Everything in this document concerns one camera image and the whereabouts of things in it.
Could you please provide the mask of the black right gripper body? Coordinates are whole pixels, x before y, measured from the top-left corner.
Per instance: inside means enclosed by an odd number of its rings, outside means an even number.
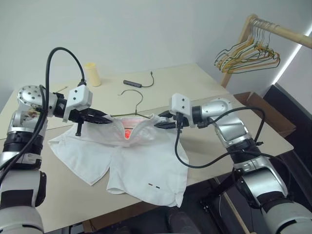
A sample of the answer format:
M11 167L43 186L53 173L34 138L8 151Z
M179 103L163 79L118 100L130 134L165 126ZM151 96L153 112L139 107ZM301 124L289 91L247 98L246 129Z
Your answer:
M169 114L169 119L173 119L173 122L170 123L171 126L175 127L189 127L189 122L182 113Z

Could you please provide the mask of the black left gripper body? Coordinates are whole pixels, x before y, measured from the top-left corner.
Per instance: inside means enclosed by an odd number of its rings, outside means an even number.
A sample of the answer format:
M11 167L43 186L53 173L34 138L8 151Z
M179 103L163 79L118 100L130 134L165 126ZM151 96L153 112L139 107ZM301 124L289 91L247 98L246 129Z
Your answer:
M83 114L80 111L74 109L69 114L69 120L71 122L74 122L74 123L78 124L77 131L76 131L76 136L80 136L81 135L81 130L82 130L82 125L84 123Z

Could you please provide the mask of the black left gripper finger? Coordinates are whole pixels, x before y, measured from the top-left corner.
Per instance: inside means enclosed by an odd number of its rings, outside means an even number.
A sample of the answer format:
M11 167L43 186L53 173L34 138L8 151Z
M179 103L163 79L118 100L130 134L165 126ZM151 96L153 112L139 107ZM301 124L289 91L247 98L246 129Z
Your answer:
M95 110L95 109L88 109L87 114L88 116L93 116L93 117L103 117L106 115L106 113L99 111L99 110Z
M94 124L109 124L112 123L112 120L109 120L105 117L97 117L97 116L87 116L84 118L84 121Z

